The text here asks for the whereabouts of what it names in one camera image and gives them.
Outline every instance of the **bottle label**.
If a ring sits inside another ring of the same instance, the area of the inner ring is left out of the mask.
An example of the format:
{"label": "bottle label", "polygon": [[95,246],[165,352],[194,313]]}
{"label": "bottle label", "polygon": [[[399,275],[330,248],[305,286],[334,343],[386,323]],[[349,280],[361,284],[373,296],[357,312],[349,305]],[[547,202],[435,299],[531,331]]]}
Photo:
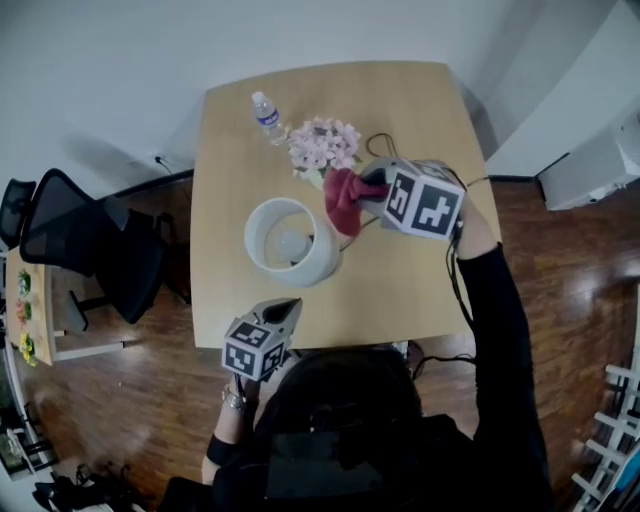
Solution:
{"label": "bottle label", "polygon": [[278,114],[278,109],[275,109],[270,116],[257,117],[256,119],[262,126],[271,126],[272,124],[277,124],[280,115]]}

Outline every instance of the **small wooden table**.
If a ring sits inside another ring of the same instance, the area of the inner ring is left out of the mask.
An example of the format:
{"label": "small wooden table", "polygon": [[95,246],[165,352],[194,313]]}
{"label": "small wooden table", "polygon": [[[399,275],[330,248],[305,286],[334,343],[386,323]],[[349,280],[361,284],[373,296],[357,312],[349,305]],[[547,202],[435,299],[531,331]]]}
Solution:
{"label": "small wooden table", "polygon": [[[19,294],[19,273],[26,270],[31,276],[33,293],[26,300],[31,304],[32,319],[22,326],[16,317],[16,303],[25,300]],[[64,331],[56,331],[53,324],[53,308],[51,304],[51,274],[49,265],[33,265],[25,263],[20,257],[19,248],[7,253],[7,310],[6,325],[7,339],[16,346],[20,346],[20,336],[29,333],[35,347],[36,359],[52,365],[54,361],[76,359],[78,357],[93,356],[122,350],[124,343],[109,343],[98,347],[79,348],[60,352],[56,349],[56,337],[64,336]]]}
{"label": "small wooden table", "polygon": [[[196,345],[219,348],[236,316],[257,302],[302,297],[294,347],[315,348],[418,339],[468,329],[445,267],[447,243],[403,236],[374,224],[343,253],[341,267],[308,289],[272,281],[244,248],[251,212],[291,197],[326,215],[322,192],[292,177],[285,147],[270,146],[251,115],[264,91],[298,127],[314,116],[351,123],[367,137],[387,132],[409,159],[447,162],[467,183],[486,176],[460,94],[444,64],[361,62],[273,73],[207,93],[193,183],[191,289]],[[376,147],[386,154],[383,144]],[[471,197],[499,235],[487,181]]]}

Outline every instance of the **flower bouquet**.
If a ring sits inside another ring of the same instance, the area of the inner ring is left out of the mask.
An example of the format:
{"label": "flower bouquet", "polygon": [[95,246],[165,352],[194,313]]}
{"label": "flower bouquet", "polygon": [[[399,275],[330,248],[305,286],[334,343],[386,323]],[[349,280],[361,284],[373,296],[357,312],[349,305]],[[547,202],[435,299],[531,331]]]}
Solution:
{"label": "flower bouquet", "polygon": [[18,272],[18,293],[21,297],[26,297],[31,291],[31,276],[29,272],[22,269]]}
{"label": "flower bouquet", "polygon": [[35,366],[37,364],[35,359],[36,347],[33,344],[31,336],[29,336],[26,332],[23,332],[20,335],[20,352],[22,352],[22,357],[24,357],[24,360],[31,366]]}
{"label": "flower bouquet", "polygon": [[16,317],[21,325],[25,325],[31,320],[31,303],[27,300],[19,300],[16,302]]}
{"label": "flower bouquet", "polygon": [[362,160],[356,155],[360,134],[340,120],[315,117],[289,135],[289,155],[294,176],[322,190],[330,168],[351,169]]}

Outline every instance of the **mesh chair back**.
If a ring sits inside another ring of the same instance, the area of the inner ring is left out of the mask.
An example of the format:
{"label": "mesh chair back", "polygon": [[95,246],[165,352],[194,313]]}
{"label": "mesh chair back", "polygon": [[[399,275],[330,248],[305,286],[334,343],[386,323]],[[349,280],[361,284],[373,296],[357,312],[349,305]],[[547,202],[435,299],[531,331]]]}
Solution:
{"label": "mesh chair back", "polygon": [[51,169],[40,181],[25,220],[20,255],[28,263],[95,274],[117,227],[104,208],[69,177]]}
{"label": "mesh chair back", "polygon": [[11,180],[0,205],[0,238],[9,249],[20,243],[20,230],[29,211],[35,181]]}

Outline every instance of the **clear plastic bottle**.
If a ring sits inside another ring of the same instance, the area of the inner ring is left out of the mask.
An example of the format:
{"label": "clear plastic bottle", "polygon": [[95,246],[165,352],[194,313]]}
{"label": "clear plastic bottle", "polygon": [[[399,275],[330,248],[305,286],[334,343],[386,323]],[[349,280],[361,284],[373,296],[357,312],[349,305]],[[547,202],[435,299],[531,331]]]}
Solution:
{"label": "clear plastic bottle", "polygon": [[284,144],[287,141],[287,130],[280,122],[278,109],[261,91],[254,92],[251,100],[253,101],[253,115],[260,123],[262,131],[269,138],[269,142],[274,146]]}

